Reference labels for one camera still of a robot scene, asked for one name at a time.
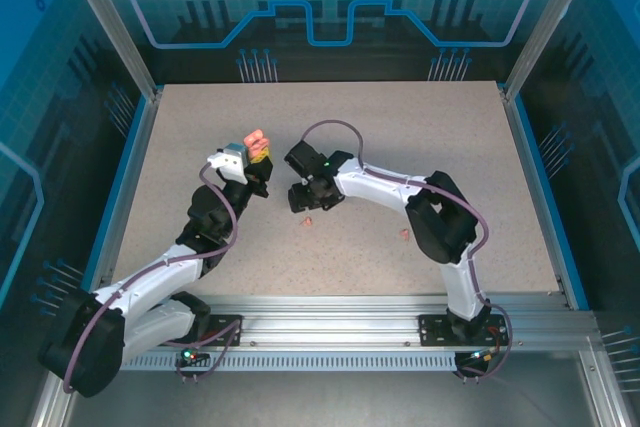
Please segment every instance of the metal post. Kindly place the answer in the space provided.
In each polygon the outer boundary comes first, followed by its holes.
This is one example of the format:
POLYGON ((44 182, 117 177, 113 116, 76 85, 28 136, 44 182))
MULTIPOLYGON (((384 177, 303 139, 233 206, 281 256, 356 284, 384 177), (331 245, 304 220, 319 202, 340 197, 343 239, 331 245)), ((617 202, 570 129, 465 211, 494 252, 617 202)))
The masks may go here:
POLYGON ((87 0, 142 95, 153 101, 156 84, 111 0, 87 0))
POLYGON ((514 99, 520 92, 571 1, 549 0, 547 3, 505 83, 507 100, 514 99))

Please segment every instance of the small orange object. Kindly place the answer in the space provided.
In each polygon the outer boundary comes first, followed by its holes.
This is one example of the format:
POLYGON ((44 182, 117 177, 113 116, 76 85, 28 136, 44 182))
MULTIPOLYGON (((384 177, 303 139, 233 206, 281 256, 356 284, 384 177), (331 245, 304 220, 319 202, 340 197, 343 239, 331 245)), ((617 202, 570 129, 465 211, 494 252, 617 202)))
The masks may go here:
POLYGON ((247 135, 244 138, 244 145, 249 149, 249 161, 257 163, 268 156, 269 144, 269 139, 264 136, 264 132, 260 129, 247 135))

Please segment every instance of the gray work surface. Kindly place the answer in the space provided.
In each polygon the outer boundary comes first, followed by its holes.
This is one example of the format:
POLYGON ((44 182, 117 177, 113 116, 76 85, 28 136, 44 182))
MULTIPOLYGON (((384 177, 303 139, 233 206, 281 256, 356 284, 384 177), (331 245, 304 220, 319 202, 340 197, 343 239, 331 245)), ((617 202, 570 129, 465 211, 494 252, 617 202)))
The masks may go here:
POLYGON ((121 372, 69 427, 552 427, 595 425, 580 363, 514 354, 475 385, 452 373, 214 373, 182 385, 168 373, 121 372))
MULTIPOLYGON (((166 86, 114 280, 157 258, 180 234, 207 156, 260 128, 272 141, 270 197, 251 199, 235 248, 189 290, 444 292, 438 264, 413 238, 406 242, 401 236, 410 228, 406 217, 360 199, 347 199, 329 212, 290 212, 287 190, 299 178, 282 159, 310 124, 330 118, 351 122, 362 132, 370 164, 413 175, 441 170, 453 177, 491 228, 477 262, 486 291, 558 289, 494 82, 166 86), (311 226, 302 223, 307 215, 311 226)), ((320 127, 308 142, 327 156, 357 148, 353 133, 339 125, 320 127)))

